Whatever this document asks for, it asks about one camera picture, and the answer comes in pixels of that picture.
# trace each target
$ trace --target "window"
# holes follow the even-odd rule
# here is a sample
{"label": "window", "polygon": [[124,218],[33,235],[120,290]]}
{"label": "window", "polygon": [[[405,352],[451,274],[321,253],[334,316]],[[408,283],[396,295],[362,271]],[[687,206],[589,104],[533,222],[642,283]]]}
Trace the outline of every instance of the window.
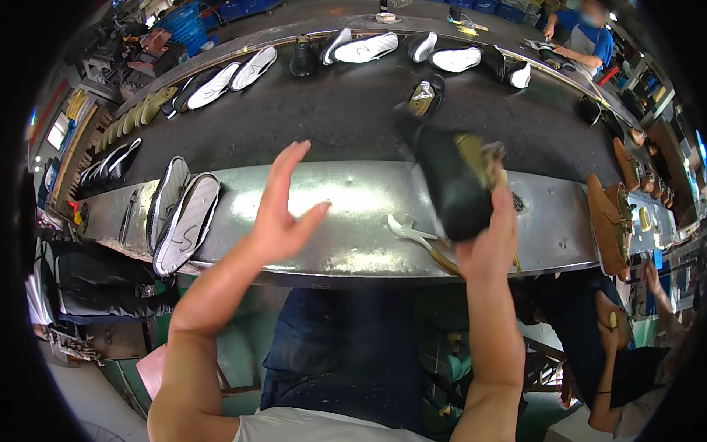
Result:
{"label": "window", "polygon": [[63,112],[59,113],[57,121],[54,122],[54,126],[49,130],[49,135],[47,136],[47,141],[52,144],[57,150],[62,147],[62,141],[69,130],[69,119]]}

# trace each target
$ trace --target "conveyor belt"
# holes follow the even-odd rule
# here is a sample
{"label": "conveyor belt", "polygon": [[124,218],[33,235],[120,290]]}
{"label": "conveyor belt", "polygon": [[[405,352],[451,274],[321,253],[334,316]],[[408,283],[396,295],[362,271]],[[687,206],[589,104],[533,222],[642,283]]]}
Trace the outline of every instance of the conveyor belt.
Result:
{"label": "conveyor belt", "polygon": [[[459,43],[440,39],[445,45]],[[269,164],[296,139],[312,140],[305,161],[402,158],[390,109],[433,72],[427,63],[413,65],[399,47],[380,61],[320,66],[312,78],[293,78],[291,51],[279,46],[277,63],[246,91],[171,120],[160,114],[118,140],[141,137],[143,145],[124,182],[111,188],[158,179],[175,155],[196,173]],[[517,91],[482,69],[443,73],[447,93],[435,122],[502,141],[509,170],[577,182],[596,173],[606,186],[621,179],[608,133],[578,116],[579,91],[538,70],[530,87]]]}

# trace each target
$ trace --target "metal work table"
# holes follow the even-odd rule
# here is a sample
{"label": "metal work table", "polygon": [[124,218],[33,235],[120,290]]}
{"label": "metal work table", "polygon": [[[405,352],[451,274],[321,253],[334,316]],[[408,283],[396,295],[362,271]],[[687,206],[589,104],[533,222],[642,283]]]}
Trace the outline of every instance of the metal work table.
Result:
{"label": "metal work table", "polygon": [[[183,272],[198,274],[247,234],[255,219],[269,166],[216,171],[221,195],[204,244]],[[314,204],[332,201],[329,215],[295,258],[270,264],[262,283],[286,286],[351,286],[354,284],[424,284],[454,281],[437,267],[420,245],[395,238],[387,215],[402,220],[411,214],[414,228],[435,233],[429,195],[403,161],[328,161],[303,163],[292,176],[289,209],[300,216]],[[518,214],[518,256],[523,274],[539,274],[598,265],[592,238],[585,186],[576,182],[508,171],[511,190],[526,210]],[[145,225],[157,181],[106,192],[85,201],[89,220],[85,236],[132,257],[151,260]],[[124,243],[118,241],[128,201],[138,202],[127,223]],[[631,253],[671,244],[675,237],[672,212],[650,197],[632,194],[638,210],[647,207],[657,228],[639,233]],[[441,248],[453,258],[452,250]]]}

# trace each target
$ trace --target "hand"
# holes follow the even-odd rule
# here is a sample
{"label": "hand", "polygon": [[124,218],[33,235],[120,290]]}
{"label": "hand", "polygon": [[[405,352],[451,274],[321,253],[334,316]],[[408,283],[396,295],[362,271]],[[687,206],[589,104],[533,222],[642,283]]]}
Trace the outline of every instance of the hand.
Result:
{"label": "hand", "polygon": [[552,40],[552,38],[555,36],[555,27],[550,25],[545,26],[545,29],[542,31],[542,34],[545,36],[546,42]]}
{"label": "hand", "polygon": [[619,328],[614,327],[613,329],[609,329],[603,326],[599,321],[597,321],[597,328],[602,334],[602,347],[604,347],[607,356],[616,353],[619,347]]}
{"label": "hand", "polygon": [[663,287],[660,285],[660,277],[658,276],[658,270],[655,269],[655,265],[652,262],[646,262],[641,270],[641,281],[648,286],[648,290],[654,295],[660,293]]}
{"label": "hand", "polygon": [[308,140],[301,143],[295,141],[280,152],[270,166],[258,215],[249,234],[253,253],[263,265],[297,255],[332,205],[331,202],[320,202],[309,209],[299,222],[287,210],[292,170],[311,146]]}
{"label": "hand", "polygon": [[[495,164],[493,173],[500,176],[500,163]],[[491,194],[493,213],[491,223],[473,240],[457,244],[457,265],[467,281],[473,276],[504,281],[518,249],[518,222],[515,220],[513,196],[503,179]]]}
{"label": "hand", "polygon": [[552,52],[554,52],[555,54],[564,55],[565,57],[569,57],[569,56],[570,56],[570,53],[571,53],[572,51],[570,51],[569,49],[567,49],[567,48],[564,47],[564,46],[558,46],[558,47],[556,47],[555,49],[553,49]]}

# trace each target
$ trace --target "person's left hand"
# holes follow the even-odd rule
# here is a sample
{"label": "person's left hand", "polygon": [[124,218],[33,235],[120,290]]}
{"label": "person's left hand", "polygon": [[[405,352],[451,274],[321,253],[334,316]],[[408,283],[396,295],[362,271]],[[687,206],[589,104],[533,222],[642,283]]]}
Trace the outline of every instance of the person's left hand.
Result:
{"label": "person's left hand", "polygon": [[602,334],[602,347],[604,347],[606,354],[616,353],[619,348],[619,328],[609,329],[599,321],[597,321],[597,328]]}
{"label": "person's left hand", "polygon": [[311,146],[309,140],[301,143],[295,141],[280,152],[270,166],[258,215],[248,236],[252,253],[263,265],[297,255],[332,205],[328,201],[316,204],[302,215],[299,222],[287,210],[292,170]]}
{"label": "person's left hand", "polygon": [[556,54],[564,55],[565,57],[570,56],[570,50],[564,46],[558,46],[555,49],[553,49],[552,52],[554,52]]}

